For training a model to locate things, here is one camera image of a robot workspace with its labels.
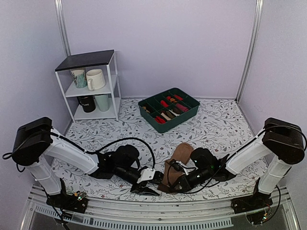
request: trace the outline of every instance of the wall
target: wall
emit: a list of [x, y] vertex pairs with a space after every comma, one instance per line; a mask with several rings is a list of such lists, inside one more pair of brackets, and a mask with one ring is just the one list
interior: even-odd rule
[[118, 51], [125, 97], [179, 87], [235, 98], [256, 1], [66, 0], [72, 54]]
[[[307, 134], [307, 2], [265, 1], [256, 51], [241, 107], [254, 131], [272, 116]], [[285, 182], [302, 229], [307, 227], [307, 158]]]
[[[65, 58], [54, 1], [1, 1], [0, 15], [3, 154], [12, 151], [19, 126], [48, 116], [62, 132], [70, 117], [53, 72]], [[12, 160], [0, 160], [0, 175], [0, 229], [17, 230], [33, 179]]]

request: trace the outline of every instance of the vent grille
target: vent grille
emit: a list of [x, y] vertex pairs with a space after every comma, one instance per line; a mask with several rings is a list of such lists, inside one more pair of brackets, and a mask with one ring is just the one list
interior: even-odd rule
[[[44, 214], [49, 217], [59, 218], [56, 212], [51, 207], [46, 207], [42, 205], [36, 205], [35, 211]], [[195, 222], [195, 223], [171, 223], [171, 224], [144, 224], [144, 223], [129, 223], [129, 222], [116, 222], [103, 220], [99, 218], [83, 217], [83, 221], [65, 220], [76, 223], [83, 224], [90, 227], [97, 227], [106, 230], [214, 230], [214, 229], [224, 229], [227, 227], [232, 227], [233, 224], [230, 218], [224, 218], [220, 220]]]

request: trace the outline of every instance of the mug handle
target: mug handle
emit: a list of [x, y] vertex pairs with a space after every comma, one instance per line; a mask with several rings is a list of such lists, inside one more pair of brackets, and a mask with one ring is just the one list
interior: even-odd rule
[[87, 80], [87, 86], [88, 86], [88, 89], [90, 91], [94, 90], [94, 88], [93, 88], [93, 79], [90, 78], [89, 80]]

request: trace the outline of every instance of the floral patterned surface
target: floral patterned surface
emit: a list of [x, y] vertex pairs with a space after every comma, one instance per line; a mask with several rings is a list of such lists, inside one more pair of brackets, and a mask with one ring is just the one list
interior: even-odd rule
[[[140, 115], [139, 100], [122, 100], [120, 120], [84, 120], [73, 123], [67, 137], [88, 150], [96, 150], [119, 138], [138, 137], [146, 141], [155, 153], [156, 169], [164, 171], [164, 161], [169, 159], [176, 146], [187, 142], [194, 148], [208, 148], [217, 158], [234, 152], [251, 137], [251, 131], [233, 100], [199, 100], [201, 105], [192, 119], [164, 134], [156, 132]], [[120, 145], [132, 144], [140, 151], [141, 165], [151, 165], [149, 150], [138, 141], [128, 140], [114, 144], [107, 150], [115, 150]], [[205, 188], [195, 194], [170, 195], [156, 190], [156, 185], [148, 183], [160, 196], [141, 196], [130, 192], [131, 185], [113, 176], [111, 180], [98, 180], [74, 166], [55, 159], [52, 168], [63, 178], [67, 190], [85, 191], [90, 197], [127, 201], [169, 202], [218, 199], [250, 194], [255, 182], [267, 169], [264, 160], [259, 160], [234, 179]]]

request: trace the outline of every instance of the black mug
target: black mug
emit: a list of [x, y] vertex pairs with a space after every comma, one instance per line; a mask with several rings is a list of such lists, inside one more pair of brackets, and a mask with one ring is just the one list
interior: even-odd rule
[[93, 96], [81, 96], [77, 97], [79, 104], [82, 106], [86, 113], [90, 113], [95, 110], [96, 105]]

